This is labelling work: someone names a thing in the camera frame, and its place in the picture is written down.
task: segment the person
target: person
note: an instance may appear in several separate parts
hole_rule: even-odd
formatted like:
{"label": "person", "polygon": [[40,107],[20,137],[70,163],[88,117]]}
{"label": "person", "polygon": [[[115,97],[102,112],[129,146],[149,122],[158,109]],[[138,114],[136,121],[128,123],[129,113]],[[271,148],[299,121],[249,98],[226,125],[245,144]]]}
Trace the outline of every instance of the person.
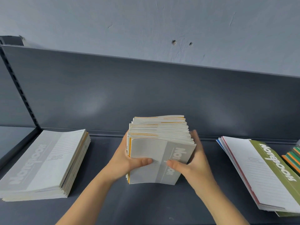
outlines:
{"label": "person", "polygon": [[[190,132],[196,143],[189,164],[168,160],[167,165],[180,172],[210,211],[217,225],[249,224],[224,195],[216,183],[195,130]],[[111,185],[131,170],[152,163],[150,158],[130,158],[126,152],[126,135],[109,163],[97,174],[56,225],[93,225]]]}

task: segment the scratch on wall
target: scratch on wall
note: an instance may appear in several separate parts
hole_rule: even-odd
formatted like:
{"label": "scratch on wall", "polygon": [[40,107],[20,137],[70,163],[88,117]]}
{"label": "scratch on wall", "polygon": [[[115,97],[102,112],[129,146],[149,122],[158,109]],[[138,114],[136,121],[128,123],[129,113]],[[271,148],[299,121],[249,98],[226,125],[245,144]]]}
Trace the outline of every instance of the scratch on wall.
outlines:
{"label": "scratch on wall", "polygon": [[231,25],[232,21],[233,21],[233,16],[236,14],[236,12],[234,12],[234,14],[232,15],[231,21],[229,23],[229,26]]}

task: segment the person's right hand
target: person's right hand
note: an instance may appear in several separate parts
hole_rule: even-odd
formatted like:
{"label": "person's right hand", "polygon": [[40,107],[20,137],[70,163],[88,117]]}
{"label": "person's right hand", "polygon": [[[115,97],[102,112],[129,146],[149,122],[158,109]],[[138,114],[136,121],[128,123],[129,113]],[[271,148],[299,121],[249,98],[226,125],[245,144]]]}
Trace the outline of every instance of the person's right hand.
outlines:
{"label": "person's right hand", "polygon": [[189,164],[183,164],[176,160],[168,160],[167,165],[182,173],[196,194],[200,197],[205,193],[207,188],[214,188],[218,185],[212,175],[197,131],[191,131],[190,135],[194,139],[195,144],[197,144],[194,154],[191,156],[191,162]]}

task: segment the orange and green notebook stack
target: orange and green notebook stack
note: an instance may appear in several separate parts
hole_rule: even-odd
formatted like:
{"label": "orange and green notebook stack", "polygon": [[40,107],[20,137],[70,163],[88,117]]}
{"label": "orange and green notebook stack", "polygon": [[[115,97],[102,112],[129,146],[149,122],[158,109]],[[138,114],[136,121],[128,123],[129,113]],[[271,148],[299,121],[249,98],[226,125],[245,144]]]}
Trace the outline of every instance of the orange and green notebook stack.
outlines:
{"label": "orange and green notebook stack", "polygon": [[292,151],[282,156],[289,166],[300,176],[300,147],[293,147]]}

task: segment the person's left hand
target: person's left hand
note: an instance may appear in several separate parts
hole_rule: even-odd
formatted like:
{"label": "person's left hand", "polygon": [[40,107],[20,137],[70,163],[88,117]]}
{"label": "person's left hand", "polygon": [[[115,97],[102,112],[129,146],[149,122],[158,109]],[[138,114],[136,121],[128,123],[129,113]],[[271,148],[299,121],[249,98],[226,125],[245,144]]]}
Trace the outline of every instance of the person's left hand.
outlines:
{"label": "person's left hand", "polygon": [[146,166],[152,163],[150,158],[130,158],[126,151],[127,132],[123,136],[122,142],[115,151],[109,163],[103,168],[105,176],[111,181],[116,181],[128,174],[131,170]]}

